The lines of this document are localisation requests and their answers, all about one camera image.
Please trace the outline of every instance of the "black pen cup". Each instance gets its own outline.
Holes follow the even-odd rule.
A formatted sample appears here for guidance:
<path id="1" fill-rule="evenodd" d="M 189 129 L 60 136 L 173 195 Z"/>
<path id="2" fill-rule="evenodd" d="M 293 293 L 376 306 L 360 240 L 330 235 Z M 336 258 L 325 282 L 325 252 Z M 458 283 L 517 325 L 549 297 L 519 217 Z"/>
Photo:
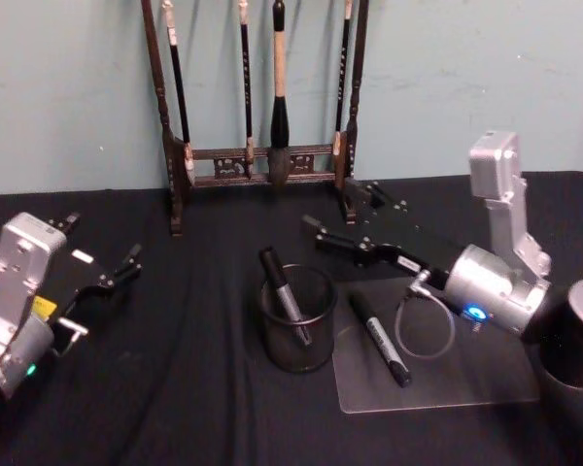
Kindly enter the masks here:
<path id="1" fill-rule="evenodd" d="M 270 359 L 288 372 L 303 373 L 325 364 L 332 355 L 333 311 L 337 290 L 318 269 L 286 265 L 283 271 L 302 320 L 291 321 L 275 290 L 264 282 L 259 293 L 264 344 Z"/>

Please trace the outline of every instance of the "clear acrylic sheet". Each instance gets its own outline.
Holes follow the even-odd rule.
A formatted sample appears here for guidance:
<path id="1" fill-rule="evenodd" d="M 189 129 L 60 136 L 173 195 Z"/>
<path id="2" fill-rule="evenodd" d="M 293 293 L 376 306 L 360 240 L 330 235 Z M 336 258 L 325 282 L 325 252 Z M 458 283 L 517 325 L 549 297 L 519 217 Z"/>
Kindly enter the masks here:
<path id="1" fill-rule="evenodd" d="M 434 360 L 407 355 L 394 338 L 395 309 L 410 279 L 341 283 L 334 315 L 334 372 L 341 410 L 347 414 L 450 406 L 531 402 L 537 380 L 521 341 L 484 325 L 478 333 L 456 317 L 456 340 Z M 392 338 L 413 382 L 400 388 L 348 303 L 350 291 L 365 294 Z M 402 320 L 402 339 L 415 352 L 440 349 L 448 337 L 447 317 L 427 301 L 411 302 Z"/>

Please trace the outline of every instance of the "robotic arm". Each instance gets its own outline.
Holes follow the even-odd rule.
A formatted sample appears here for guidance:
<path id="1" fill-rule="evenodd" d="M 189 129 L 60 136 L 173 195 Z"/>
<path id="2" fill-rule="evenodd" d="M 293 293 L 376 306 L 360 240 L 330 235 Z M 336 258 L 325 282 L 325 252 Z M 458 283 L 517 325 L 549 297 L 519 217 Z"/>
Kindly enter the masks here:
<path id="1" fill-rule="evenodd" d="M 562 383 L 583 387 L 583 281 L 564 288 L 544 279 L 550 257 L 527 232 L 527 184 L 518 156 L 517 136 L 503 132 L 486 133 L 470 152 L 472 191 L 486 199 L 495 253 L 435 236 L 403 218 L 402 209 L 362 225 L 355 237 L 333 233 L 310 217 L 305 222 L 319 249 L 350 254 L 362 265 L 393 264 L 416 277 L 410 293 L 428 297 L 431 288 L 440 290 L 456 315 L 540 343 L 545 369 Z"/>
<path id="2" fill-rule="evenodd" d="M 90 295 L 111 296 L 141 270 L 136 245 L 113 273 L 90 255 L 68 250 L 67 235 L 79 221 L 44 222 L 22 213 L 0 234 L 0 404 L 8 401 L 48 351 L 65 354 L 88 330 L 69 318 Z M 55 331 L 71 332 L 65 348 L 53 348 Z"/>

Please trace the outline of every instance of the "wooden brush rack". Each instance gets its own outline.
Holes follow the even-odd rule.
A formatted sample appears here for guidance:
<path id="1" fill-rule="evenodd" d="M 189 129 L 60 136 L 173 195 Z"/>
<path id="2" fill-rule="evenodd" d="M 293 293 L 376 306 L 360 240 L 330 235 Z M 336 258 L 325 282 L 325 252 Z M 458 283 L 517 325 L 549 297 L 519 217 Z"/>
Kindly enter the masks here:
<path id="1" fill-rule="evenodd" d="M 316 156 L 332 157 L 333 145 L 295 146 L 290 147 L 291 171 L 288 184 L 297 183 L 333 183 L 339 201 L 341 213 L 347 223 L 356 221 L 356 210 L 350 198 L 345 193 L 346 178 L 354 175 L 354 161 L 357 146 L 357 115 L 359 112 L 360 82 L 364 62 L 365 38 L 367 29 L 367 14 L 369 0 L 359 0 L 359 17 L 357 20 L 357 34 L 354 44 L 354 70 L 352 76 L 352 95 L 348 125 L 341 134 L 340 153 L 334 158 L 333 171 L 316 171 L 314 162 Z M 169 181 L 170 191 L 170 230 L 173 236 L 182 235 L 184 206 L 189 201 L 189 193 L 193 189 L 215 188 L 223 186 L 249 186 L 270 184 L 267 173 L 253 173 L 250 177 L 245 172 L 247 157 L 246 148 L 193 150 L 194 161 L 211 160 L 214 164 L 214 176 L 196 176 L 194 183 L 189 180 L 185 166 L 187 144 L 179 139 L 170 127 L 168 104 L 164 75 L 160 59 L 159 46 L 154 26 L 154 15 L 151 0 L 141 0 L 143 20 L 147 36 L 147 48 L 151 61 L 154 79 L 155 95 L 162 126 L 162 143 Z M 346 11 L 349 16 L 352 0 L 346 0 Z M 345 55 L 342 57 L 342 66 L 345 66 Z M 344 91 L 339 88 L 339 99 L 344 98 Z M 255 160 L 267 157 L 267 148 L 255 148 Z"/>

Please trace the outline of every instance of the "blue led light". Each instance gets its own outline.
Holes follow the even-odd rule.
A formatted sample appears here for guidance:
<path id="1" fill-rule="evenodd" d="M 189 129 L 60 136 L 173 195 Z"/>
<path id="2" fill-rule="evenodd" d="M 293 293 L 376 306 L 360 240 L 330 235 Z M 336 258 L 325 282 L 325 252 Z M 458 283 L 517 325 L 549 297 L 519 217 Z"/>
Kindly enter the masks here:
<path id="1" fill-rule="evenodd" d="M 486 316 L 486 313 L 479 308 L 478 306 L 468 306 L 466 307 L 466 309 L 464 309 L 464 312 L 471 318 L 478 320 L 478 321 L 483 321 L 486 320 L 486 318 L 488 318 L 488 316 Z"/>

